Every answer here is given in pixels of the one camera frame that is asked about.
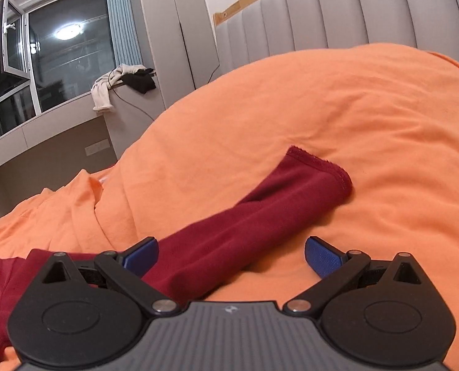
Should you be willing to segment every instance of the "blue gripper pad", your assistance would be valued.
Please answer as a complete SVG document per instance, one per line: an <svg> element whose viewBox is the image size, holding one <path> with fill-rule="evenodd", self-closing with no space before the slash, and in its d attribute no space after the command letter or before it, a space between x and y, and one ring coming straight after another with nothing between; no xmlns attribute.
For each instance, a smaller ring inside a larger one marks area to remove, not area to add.
<svg viewBox="0 0 459 371"><path fill-rule="evenodd" d="M309 237L305 243L308 265L323 279L347 261L347 255L318 237Z"/></svg>
<svg viewBox="0 0 459 371"><path fill-rule="evenodd" d="M159 244L152 238L146 243L139 244L133 252L123 259L122 265L138 277L144 276L153 267L159 258Z"/></svg>

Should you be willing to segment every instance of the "white logo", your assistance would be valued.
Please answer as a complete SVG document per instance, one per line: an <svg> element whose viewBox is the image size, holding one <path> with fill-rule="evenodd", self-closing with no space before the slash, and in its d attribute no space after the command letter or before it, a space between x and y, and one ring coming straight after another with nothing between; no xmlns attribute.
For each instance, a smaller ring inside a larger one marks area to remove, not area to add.
<svg viewBox="0 0 459 371"><path fill-rule="evenodd" d="M227 313L233 313L235 311L238 311L239 308L235 307L234 305L230 305L224 309Z"/></svg>

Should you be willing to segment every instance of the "window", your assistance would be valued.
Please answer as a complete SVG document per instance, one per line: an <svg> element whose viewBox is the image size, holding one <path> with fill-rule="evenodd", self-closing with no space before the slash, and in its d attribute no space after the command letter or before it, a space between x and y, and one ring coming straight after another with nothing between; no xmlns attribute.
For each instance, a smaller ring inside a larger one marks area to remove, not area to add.
<svg viewBox="0 0 459 371"><path fill-rule="evenodd" d="M106 0L58 0L28 15L42 111L92 88L115 68Z"/></svg>
<svg viewBox="0 0 459 371"><path fill-rule="evenodd" d="M115 68L106 0L57 0L25 13L0 2L0 135L88 92Z"/></svg>

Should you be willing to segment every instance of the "window handle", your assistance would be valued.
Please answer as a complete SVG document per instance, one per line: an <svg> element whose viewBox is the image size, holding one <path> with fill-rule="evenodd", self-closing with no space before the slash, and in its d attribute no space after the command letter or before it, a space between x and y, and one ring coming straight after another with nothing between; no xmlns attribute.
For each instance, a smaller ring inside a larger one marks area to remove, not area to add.
<svg viewBox="0 0 459 371"><path fill-rule="evenodd" d="M5 33L5 34L8 33L8 28L11 28L11 29L15 29L15 30L16 30L16 28L15 28L15 23L14 23L14 22L13 22L13 23L10 23L10 24L7 24L7 23L6 23L6 24L4 25L4 33Z"/></svg>

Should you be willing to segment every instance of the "maroon garment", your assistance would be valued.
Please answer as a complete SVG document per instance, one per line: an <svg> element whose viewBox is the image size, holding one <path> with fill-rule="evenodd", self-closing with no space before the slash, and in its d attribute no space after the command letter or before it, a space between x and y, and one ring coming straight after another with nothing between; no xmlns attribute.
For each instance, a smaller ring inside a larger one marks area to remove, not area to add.
<svg viewBox="0 0 459 371"><path fill-rule="evenodd" d="M270 249L310 226L351 194L347 173L291 147L277 168L235 206L159 242L159 260L142 278L179 304L202 297ZM0 260L0 354L6 322L50 252ZM70 254L74 260L94 254Z"/></svg>

